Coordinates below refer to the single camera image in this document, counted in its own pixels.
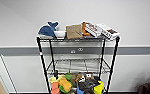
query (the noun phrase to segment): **box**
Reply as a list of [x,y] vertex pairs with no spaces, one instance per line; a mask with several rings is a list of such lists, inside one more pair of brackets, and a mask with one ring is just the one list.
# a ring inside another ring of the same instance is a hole
[[66,26],[66,31],[67,31],[67,38],[68,39],[83,37],[81,25]]
[[101,31],[98,31],[95,28],[95,25],[91,24],[91,23],[86,23],[86,27],[85,30],[88,31],[92,36],[94,37],[98,37],[101,35]]
[[96,24],[95,28],[98,31],[101,31],[102,34],[104,34],[106,37],[108,37],[110,40],[116,39],[117,36],[119,36],[120,33],[115,31],[114,29],[104,25],[104,24]]

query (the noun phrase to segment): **shelf post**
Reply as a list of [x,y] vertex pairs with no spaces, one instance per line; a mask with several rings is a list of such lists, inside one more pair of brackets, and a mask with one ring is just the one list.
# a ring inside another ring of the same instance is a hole
[[111,64],[106,94],[108,94],[108,90],[109,90],[109,86],[110,86],[110,82],[111,82],[111,77],[112,77],[112,73],[113,73],[113,67],[114,67],[114,63],[115,63],[115,57],[116,57],[116,53],[117,53],[117,49],[118,49],[119,39],[120,39],[119,37],[116,38],[116,44],[115,44],[114,54],[113,54],[113,58],[112,58],[112,64]]
[[51,50],[51,56],[52,56],[54,77],[56,77],[56,79],[58,79],[58,70],[55,70],[55,61],[54,61],[54,56],[53,56],[52,42],[50,39],[49,39],[49,44],[50,44],[50,50]]
[[101,71],[102,71],[102,62],[104,59],[104,49],[105,49],[105,39],[102,46],[102,52],[101,52],[101,64],[100,64],[100,72],[99,72],[99,78],[101,79]]
[[39,52],[40,52],[40,56],[41,56],[41,61],[42,61],[42,65],[43,65],[43,70],[44,70],[46,84],[47,84],[47,87],[48,87],[48,92],[51,93],[51,90],[50,90],[50,87],[49,87],[49,82],[48,82],[47,71],[46,71],[46,67],[45,67],[45,62],[44,62],[44,58],[43,58],[43,54],[42,54],[42,48],[41,48],[40,38],[39,37],[37,37],[37,43],[38,43]]

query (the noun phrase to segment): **blue whale toy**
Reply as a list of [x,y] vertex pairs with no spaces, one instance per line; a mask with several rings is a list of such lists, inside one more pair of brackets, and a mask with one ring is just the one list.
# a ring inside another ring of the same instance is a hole
[[48,22],[49,26],[43,26],[41,27],[41,29],[39,30],[38,34],[42,34],[42,35],[46,35],[46,36],[52,36],[52,37],[56,37],[54,34],[54,31],[56,31],[55,27],[59,24],[58,22],[52,23],[52,22]]

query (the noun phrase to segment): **white box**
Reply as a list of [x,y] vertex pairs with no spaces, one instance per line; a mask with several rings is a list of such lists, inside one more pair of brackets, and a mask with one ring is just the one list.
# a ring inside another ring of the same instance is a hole
[[91,35],[93,35],[94,37],[98,37],[101,35],[101,32],[98,31],[95,28],[95,25],[91,24],[91,23],[86,23],[86,27],[85,30],[88,31]]
[[108,37],[110,40],[116,39],[117,36],[119,36],[120,33],[115,31],[114,29],[104,25],[104,24],[96,24],[95,28],[98,31],[101,31],[102,34],[104,34],[106,37]]

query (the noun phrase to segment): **gray wall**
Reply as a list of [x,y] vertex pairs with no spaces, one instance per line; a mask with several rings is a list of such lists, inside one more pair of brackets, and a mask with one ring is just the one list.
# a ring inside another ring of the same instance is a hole
[[[150,46],[150,0],[0,0],[0,47],[37,47],[37,32],[48,21],[58,21],[60,30],[83,21],[104,23],[120,32],[120,47]],[[18,92],[47,91],[39,56],[3,59]],[[150,54],[117,56],[110,91],[133,92],[146,82]],[[15,91],[8,85],[7,89]]]

